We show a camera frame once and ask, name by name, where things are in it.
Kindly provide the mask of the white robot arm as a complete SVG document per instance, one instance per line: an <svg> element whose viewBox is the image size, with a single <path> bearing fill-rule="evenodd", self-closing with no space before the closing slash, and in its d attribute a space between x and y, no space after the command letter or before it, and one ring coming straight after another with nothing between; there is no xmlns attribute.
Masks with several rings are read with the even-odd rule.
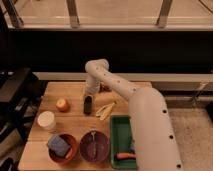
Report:
<svg viewBox="0 0 213 171"><path fill-rule="evenodd" d="M106 59L90 60L85 64L85 93L97 93L103 82L128 101L137 171L183 171L163 95L153 87L140 87L108 69Z"/></svg>

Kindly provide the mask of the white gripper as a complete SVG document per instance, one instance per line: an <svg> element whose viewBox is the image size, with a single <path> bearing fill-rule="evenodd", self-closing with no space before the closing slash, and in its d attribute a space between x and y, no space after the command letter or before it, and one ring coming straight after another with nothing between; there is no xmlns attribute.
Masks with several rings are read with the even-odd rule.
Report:
<svg viewBox="0 0 213 171"><path fill-rule="evenodd" d="M86 77L85 93L93 95L98 93L99 91L100 91L100 81L97 78L88 75ZM92 112L93 98L90 95L84 98L83 112L85 114L90 114Z"/></svg>

